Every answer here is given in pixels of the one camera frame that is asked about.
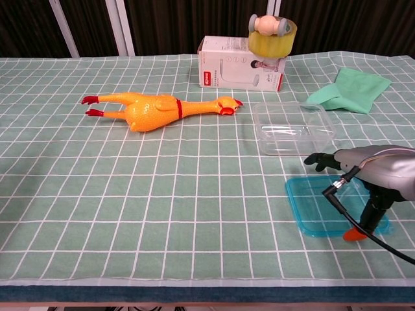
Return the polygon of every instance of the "transparent plastic box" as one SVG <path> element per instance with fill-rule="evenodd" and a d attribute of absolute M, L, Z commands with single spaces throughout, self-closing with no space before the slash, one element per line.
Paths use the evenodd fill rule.
<path fill-rule="evenodd" d="M 253 108 L 261 151 L 271 156 L 308 156 L 323 152 L 336 132 L 320 105 L 260 103 Z"/>

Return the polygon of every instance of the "yellow rubber chicken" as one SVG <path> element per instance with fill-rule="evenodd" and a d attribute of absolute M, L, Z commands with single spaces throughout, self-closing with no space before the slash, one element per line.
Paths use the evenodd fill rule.
<path fill-rule="evenodd" d="M 90 109 L 86 115 L 123 119 L 133 132 L 147 132 L 170 124 L 188 115 L 218 113 L 233 115 L 242 102 L 231 97 L 220 97 L 211 102 L 185 102 L 172 95 L 143 95 L 139 93 L 117 93 L 86 96 L 82 104 L 118 102 L 126 106 L 124 111 L 99 111 Z"/>

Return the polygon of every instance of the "yellow tape roll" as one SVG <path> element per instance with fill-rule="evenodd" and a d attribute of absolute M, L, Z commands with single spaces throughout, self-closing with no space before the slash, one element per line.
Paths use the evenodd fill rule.
<path fill-rule="evenodd" d="M 284 58 L 287 57 L 292 50 L 294 38 L 297 33 L 297 25 L 288 20 L 291 31 L 279 37 L 277 35 L 264 36 L 258 31 L 249 33 L 248 48 L 256 55 L 267 58 Z"/>

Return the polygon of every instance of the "white box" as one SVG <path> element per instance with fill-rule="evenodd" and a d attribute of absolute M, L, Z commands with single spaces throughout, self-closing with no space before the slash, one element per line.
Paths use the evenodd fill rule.
<path fill-rule="evenodd" d="M 205 36 L 198 48 L 201 87 L 279 91 L 285 58 L 255 55 L 248 38 Z"/>

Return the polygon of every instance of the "green towel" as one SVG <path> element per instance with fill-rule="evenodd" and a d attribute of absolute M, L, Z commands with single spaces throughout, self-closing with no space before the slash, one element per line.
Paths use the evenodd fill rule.
<path fill-rule="evenodd" d="M 342 68 L 335 83 L 319 89 L 306 102 L 321 104 L 324 109 L 347 109 L 357 113 L 369 113 L 374 100 L 390 85 L 381 76 Z"/>

